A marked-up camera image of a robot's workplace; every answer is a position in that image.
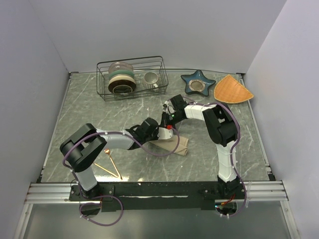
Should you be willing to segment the beige cloth napkin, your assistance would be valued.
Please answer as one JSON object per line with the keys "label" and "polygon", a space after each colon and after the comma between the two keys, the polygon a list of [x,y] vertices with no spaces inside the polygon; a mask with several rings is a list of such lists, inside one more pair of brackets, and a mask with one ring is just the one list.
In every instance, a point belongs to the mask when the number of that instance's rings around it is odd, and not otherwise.
{"label": "beige cloth napkin", "polygon": [[[154,141],[150,141],[150,143],[171,152],[175,149],[175,147],[177,145],[177,141],[178,141],[178,137],[177,137],[177,135],[174,135],[170,139],[154,140]],[[188,147],[187,147],[188,141],[189,141],[188,138],[180,136],[178,147],[174,151],[174,153],[181,155],[181,156],[186,156],[187,151],[188,151]]]}

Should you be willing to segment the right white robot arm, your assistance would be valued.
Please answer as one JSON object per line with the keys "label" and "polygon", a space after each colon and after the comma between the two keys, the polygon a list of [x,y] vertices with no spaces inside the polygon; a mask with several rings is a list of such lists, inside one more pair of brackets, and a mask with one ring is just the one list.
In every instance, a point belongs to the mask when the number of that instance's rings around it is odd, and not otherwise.
{"label": "right white robot arm", "polygon": [[221,103],[200,104],[186,102],[177,95],[169,100],[173,111],[169,111],[166,101],[161,114],[161,127],[175,125],[185,119],[205,122],[210,139],[216,144],[219,160],[217,176],[218,193],[222,198],[230,198],[240,186],[236,168],[235,147],[240,140],[239,124],[230,109]]}

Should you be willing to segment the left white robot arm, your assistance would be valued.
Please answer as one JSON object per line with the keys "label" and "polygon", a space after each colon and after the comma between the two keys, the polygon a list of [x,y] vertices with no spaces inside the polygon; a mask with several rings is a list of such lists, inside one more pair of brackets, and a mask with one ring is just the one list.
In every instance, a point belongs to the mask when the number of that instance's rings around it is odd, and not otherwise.
{"label": "left white robot arm", "polygon": [[98,131],[87,123],[65,140],[60,151],[63,166],[69,168],[79,183],[81,194],[87,200],[101,195],[99,183],[91,165],[105,149],[134,150],[148,141],[158,139],[159,125],[147,118],[141,125],[135,125],[123,132]]}

